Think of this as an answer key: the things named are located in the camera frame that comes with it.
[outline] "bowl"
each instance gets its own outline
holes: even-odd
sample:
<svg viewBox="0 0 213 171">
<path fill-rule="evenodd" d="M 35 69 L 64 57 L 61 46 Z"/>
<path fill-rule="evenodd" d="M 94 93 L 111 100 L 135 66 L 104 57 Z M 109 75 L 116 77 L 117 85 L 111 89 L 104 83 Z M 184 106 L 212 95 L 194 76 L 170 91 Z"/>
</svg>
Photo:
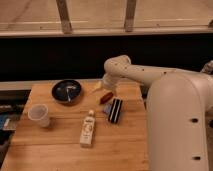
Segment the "bowl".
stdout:
<svg viewBox="0 0 213 171">
<path fill-rule="evenodd" d="M 52 88 L 53 98 L 62 104 L 72 104 L 81 94 L 81 85 L 75 80 L 63 80 Z"/>
</svg>

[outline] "white cup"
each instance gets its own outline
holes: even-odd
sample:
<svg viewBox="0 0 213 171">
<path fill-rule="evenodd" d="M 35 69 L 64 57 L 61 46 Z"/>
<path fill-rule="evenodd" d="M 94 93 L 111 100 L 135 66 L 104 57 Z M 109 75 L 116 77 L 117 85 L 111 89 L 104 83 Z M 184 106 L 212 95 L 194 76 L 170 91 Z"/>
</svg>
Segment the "white cup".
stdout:
<svg viewBox="0 0 213 171">
<path fill-rule="evenodd" d="M 48 107 L 45 104 L 35 104 L 28 110 L 28 118 L 35 121 L 41 127 L 47 127 L 50 124 L 48 116 Z"/>
</svg>

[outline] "wooden table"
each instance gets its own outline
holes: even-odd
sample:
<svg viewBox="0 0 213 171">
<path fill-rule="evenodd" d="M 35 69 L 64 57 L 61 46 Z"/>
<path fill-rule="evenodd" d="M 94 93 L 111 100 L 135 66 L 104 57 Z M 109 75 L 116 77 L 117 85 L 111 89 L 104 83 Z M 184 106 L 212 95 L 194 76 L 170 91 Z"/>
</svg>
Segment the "wooden table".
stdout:
<svg viewBox="0 0 213 171">
<path fill-rule="evenodd" d="M 18 128 L 4 160 L 2 171 L 147 171 L 146 112 L 139 85 L 120 82 L 117 98 L 123 100 L 119 124 L 111 124 L 98 101 L 107 91 L 92 93 L 96 82 L 81 81 L 83 96 L 73 106 L 57 103 L 53 84 L 33 86 Z M 40 128 L 27 118 L 30 106 L 47 104 L 49 128 Z M 92 148 L 79 144 L 83 119 L 96 113 Z"/>
</svg>

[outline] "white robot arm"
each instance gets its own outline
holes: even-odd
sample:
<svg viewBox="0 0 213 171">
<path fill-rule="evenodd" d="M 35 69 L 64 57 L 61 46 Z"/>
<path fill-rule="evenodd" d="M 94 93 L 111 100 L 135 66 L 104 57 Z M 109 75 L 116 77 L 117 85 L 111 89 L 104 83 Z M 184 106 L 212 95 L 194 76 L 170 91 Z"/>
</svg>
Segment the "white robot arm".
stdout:
<svg viewBox="0 0 213 171">
<path fill-rule="evenodd" d="M 102 86 L 120 78 L 150 87 L 148 148 L 152 171 L 208 171 L 205 111 L 213 107 L 213 78 L 176 68 L 131 65 L 128 56 L 108 59 Z"/>
</svg>

